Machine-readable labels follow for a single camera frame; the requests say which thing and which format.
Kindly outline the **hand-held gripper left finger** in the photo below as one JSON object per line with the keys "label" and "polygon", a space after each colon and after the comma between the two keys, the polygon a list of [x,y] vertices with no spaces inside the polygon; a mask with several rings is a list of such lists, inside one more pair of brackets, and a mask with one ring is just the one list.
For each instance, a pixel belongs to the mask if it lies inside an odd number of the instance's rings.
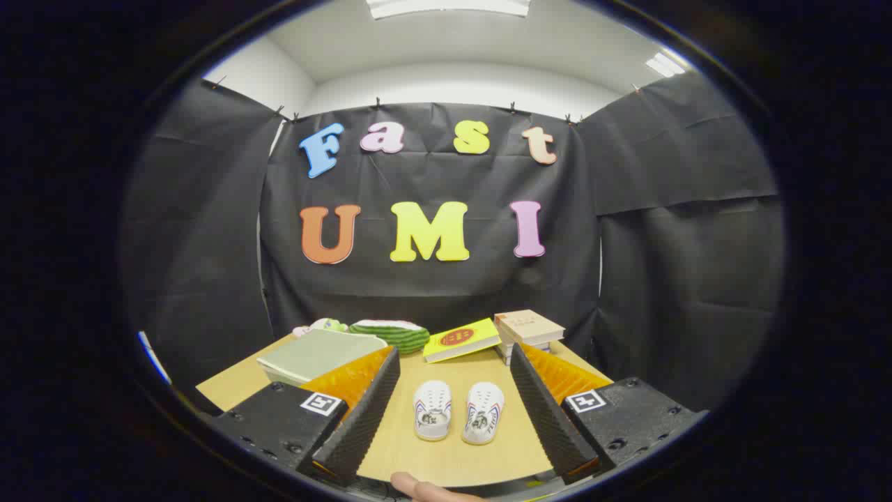
{"label": "hand-held gripper left finger", "polygon": [[277,469],[349,486],[399,375],[399,353],[386,346],[302,386],[268,384],[211,423]]}

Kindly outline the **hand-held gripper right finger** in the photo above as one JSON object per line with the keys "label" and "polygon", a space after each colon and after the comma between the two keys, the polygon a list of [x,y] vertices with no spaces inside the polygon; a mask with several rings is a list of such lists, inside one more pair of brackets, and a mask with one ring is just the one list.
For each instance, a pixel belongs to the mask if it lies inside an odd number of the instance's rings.
{"label": "hand-held gripper right finger", "polygon": [[709,413],[643,379],[609,383],[526,344],[513,347],[510,372],[546,457],[567,484],[644,457]]}

